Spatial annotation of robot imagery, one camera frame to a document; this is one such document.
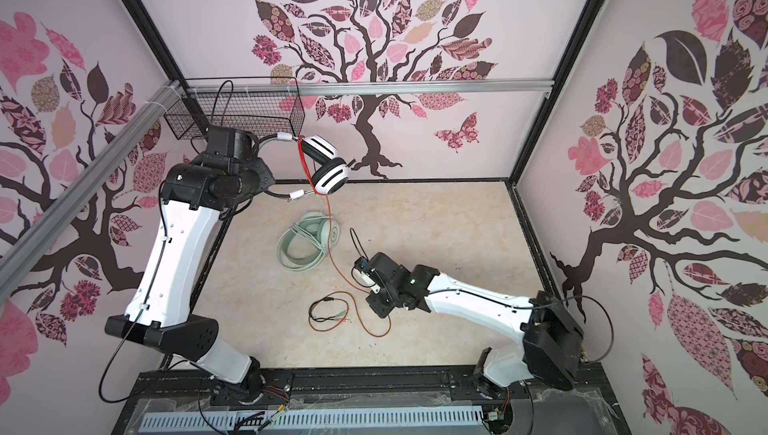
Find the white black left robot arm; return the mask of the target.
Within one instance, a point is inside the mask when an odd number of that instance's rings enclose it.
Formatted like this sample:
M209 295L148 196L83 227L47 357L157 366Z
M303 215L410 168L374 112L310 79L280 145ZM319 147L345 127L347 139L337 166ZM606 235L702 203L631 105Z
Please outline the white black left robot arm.
M220 337L216 320L193 314L193 288L214 229L274 180L258 156L255 134L214 126L206 141L203 152L174 165L161 183L160 222L145 273L124 313L108 318L105 332L242 385L256 372L255 360Z

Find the white black headphones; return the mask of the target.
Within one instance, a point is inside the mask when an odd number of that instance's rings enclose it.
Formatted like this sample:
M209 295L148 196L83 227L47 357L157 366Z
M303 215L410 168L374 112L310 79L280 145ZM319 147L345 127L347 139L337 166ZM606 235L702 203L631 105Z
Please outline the white black headphones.
M293 143L297 147L304 175L316 195L331 195L349 180L347 162L339 156L333 144L319 135L305 137L277 132L260 139L256 148L261 149L272 142Z

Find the mint green headphones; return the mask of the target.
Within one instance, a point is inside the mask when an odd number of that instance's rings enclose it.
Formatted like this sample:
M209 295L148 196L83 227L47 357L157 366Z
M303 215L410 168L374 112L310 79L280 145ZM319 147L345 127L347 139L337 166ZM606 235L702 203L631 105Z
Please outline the mint green headphones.
M320 265L336 246L340 225L319 211L303 214L279 238L275 258L291 272L306 272Z

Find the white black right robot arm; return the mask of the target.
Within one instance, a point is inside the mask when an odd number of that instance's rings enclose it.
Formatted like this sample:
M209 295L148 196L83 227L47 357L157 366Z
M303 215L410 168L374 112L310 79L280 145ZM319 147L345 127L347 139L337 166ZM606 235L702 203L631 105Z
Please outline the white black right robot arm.
M366 302L381 318L396 308L418 309L456 316L506 336L506 344L484 349L475 366L472 383L482 396L495 398L528 380L561 391L575 387L584 332L551 294L540 291L527 298L498 293L426 265L409 270L381 252L359 257L352 273L367 284Z

